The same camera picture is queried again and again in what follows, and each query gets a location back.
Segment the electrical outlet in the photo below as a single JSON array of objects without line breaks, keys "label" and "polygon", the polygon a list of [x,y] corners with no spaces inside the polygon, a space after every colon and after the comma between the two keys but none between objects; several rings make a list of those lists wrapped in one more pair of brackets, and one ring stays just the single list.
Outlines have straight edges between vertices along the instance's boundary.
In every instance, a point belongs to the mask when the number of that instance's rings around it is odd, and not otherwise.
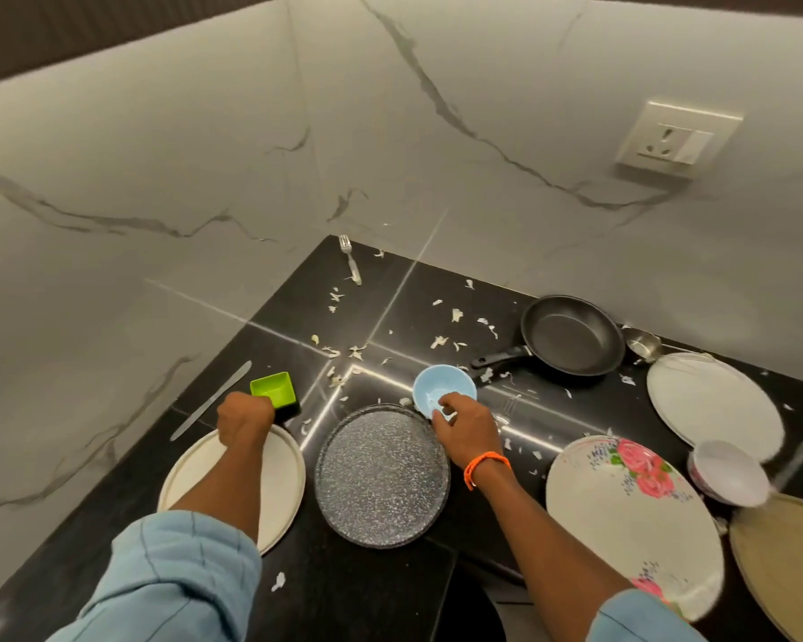
[{"label": "electrical outlet", "polygon": [[618,162],[695,178],[706,170],[743,117],[650,101],[621,145]]}]

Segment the marble wall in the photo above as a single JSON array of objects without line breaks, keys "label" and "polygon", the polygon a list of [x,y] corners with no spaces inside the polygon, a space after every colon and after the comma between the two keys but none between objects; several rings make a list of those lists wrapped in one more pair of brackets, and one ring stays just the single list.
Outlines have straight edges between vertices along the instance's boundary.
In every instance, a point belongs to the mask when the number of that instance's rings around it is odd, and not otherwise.
[{"label": "marble wall", "polygon": [[285,0],[0,83],[0,585],[324,236],[312,147]]},{"label": "marble wall", "polygon": [[[592,0],[292,10],[333,229],[803,378],[803,20]],[[618,170],[650,98],[746,119],[693,184]]]}]

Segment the floral plate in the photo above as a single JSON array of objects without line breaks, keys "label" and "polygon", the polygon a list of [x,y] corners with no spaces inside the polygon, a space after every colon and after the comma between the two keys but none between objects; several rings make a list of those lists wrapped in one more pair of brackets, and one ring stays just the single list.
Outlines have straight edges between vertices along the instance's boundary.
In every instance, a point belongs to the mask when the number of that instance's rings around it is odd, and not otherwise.
[{"label": "floral plate", "polygon": [[589,436],[559,453],[547,511],[635,586],[698,620],[723,590],[723,547],[695,489],[628,439]]}]

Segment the gray speckled plate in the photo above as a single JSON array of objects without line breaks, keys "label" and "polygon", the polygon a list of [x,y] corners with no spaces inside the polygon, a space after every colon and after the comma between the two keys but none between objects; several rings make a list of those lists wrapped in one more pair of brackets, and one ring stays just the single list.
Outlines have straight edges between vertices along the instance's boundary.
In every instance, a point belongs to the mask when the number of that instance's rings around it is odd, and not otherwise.
[{"label": "gray speckled plate", "polygon": [[421,536],[450,493],[450,462],[428,421],[385,403],[349,414],[324,443],[315,494],[343,539],[392,548]]}]

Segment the hand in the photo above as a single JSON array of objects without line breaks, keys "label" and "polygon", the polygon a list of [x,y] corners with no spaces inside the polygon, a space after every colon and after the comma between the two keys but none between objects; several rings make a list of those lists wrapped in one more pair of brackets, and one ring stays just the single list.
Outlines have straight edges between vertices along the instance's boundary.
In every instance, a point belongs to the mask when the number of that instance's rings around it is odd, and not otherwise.
[{"label": "hand", "polygon": [[267,396],[232,392],[217,409],[220,442],[226,447],[239,441],[264,446],[274,414],[274,406]]},{"label": "hand", "polygon": [[457,392],[440,398],[439,403],[446,408],[445,412],[458,412],[451,424],[439,410],[431,415],[431,425],[438,441],[454,463],[467,468],[471,461],[489,450],[503,454],[503,442],[488,408]]}]

